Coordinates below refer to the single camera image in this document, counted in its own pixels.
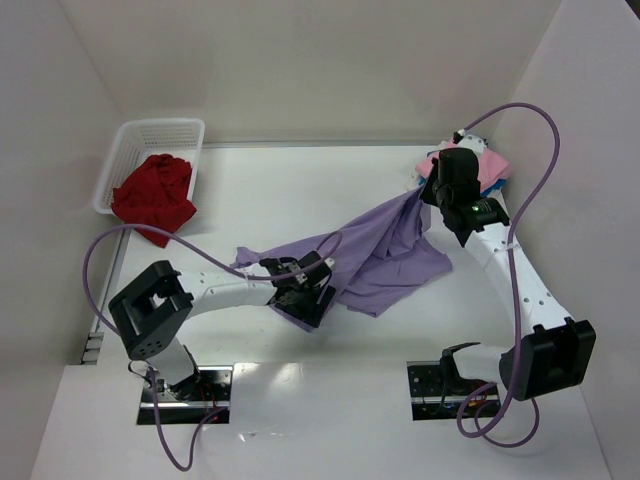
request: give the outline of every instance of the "pink cloth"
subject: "pink cloth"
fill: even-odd
[[[449,140],[447,146],[445,148],[455,147],[456,145],[452,140]],[[420,174],[421,177],[427,178],[429,173],[431,173],[431,169],[433,168],[433,163],[431,163],[432,158],[437,158],[439,152],[433,152],[430,154],[426,160],[420,162],[416,165],[416,172]],[[493,150],[489,150],[488,148],[484,149],[480,158],[478,158],[478,180],[480,181],[480,191],[484,192],[489,187],[493,186],[498,180],[509,178],[511,174],[511,166],[509,162],[501,156],[498,155]]]

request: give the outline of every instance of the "black joint housing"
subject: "black joint housing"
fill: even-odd
[[[167,260],[152,263],[109,302],[109,311],[131,360],[162,352],[186,320],[193,295]]]
[[[522,339],[520,370],[514,398],[519,401],[573,387],[582,383],[596,332],[588,320],[545,330],[536,325],[534,333]],[[509,385],[513,372],[512,348],[500,359],[500,377]]]

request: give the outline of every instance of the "black mounting bracket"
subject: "black mounting bracket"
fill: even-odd
[[[109,302],[109,311],[131,360],[162,352],[187,319],[193,295],[167,260],[154,262]]]

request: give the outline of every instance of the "white wall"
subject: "white wall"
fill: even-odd
[[[559,0],[61,3],[128,118],[198,116],[207,141],[439,140],[508,100]]]
[[[520,238],[545,281],[598,339],[583,385],[611,473],[640,475],[640,20],[623,0],[563,0],[516,91],[560,127],[558,168]],[[494,136],[515,165],[515,208],[549,161],[533,114],[507,113]]]
[[[0,65],[0,476],[22,480],[89,330],[80,260],[120,119],[55,0],[0,1]]]

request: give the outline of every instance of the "metal base plate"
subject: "metal base plate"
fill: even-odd
[[[469,380],[467,388],[455,394],[447,391],[444,403],[442,400],[442,377],[439,362],[409,362],[407,363],[409,390],[411,392],[411,411],[414,420],[445,420],[455,419],[458,408],[465,397],[484,385],[481,380]],[[473,417],[482,405],[491,402],[480,412],[481,418],[495,417],[500,409],[498,389],[492,388],[486,397],[478,398],[464,413],[464,418]]]
[[[211,419],[210,424],[229,423],[232,366],[198,367],[203,388],[194,392],[186,401],[178,401],[158,378],[158,407],[163,425],[198,424],[213,408],[225,407]],[[138,411],[138,425],[154,425],[151,389],[145,383]]]

